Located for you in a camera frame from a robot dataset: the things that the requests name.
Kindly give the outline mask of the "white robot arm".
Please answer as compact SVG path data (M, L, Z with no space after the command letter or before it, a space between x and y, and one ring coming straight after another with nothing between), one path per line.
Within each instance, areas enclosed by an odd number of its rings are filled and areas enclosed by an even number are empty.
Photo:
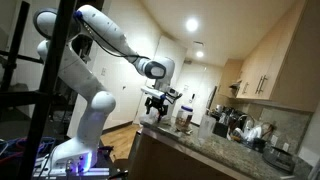
M48 162L43 165L52 176L86 173L96 164L103 125L116 106L113 95L73 50L72 41L79 35L87 36L100 47L125 58L139 74L155 81L153 88L142 89L150 95L146 101L147 108L157 109L163 117L172 99L170 82L175 68L174 61L168 58L151 60L138 55L127 44L120 27L109 17L91 5L81 6L71 20L71 33L64 45L58 76L87 101L87 107L76 135L55 147Z

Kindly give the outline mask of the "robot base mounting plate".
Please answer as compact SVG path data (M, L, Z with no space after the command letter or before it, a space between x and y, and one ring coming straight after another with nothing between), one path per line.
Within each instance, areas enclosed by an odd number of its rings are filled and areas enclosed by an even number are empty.
M96 168L91 166L91 157L80 156L79 162L68 159L65 164L54 168L48 155L36 160L32 177L43 180L57 178L107 178L110 175L108 168Z

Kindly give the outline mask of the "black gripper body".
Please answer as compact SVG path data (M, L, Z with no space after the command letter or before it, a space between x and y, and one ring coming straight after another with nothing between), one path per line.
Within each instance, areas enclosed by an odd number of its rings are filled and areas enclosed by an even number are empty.
M164 104L163 99L157 99L156 97L148 97L145 102L145 106L151 106L155 108L158 112L166 114L168 111L168 106Z

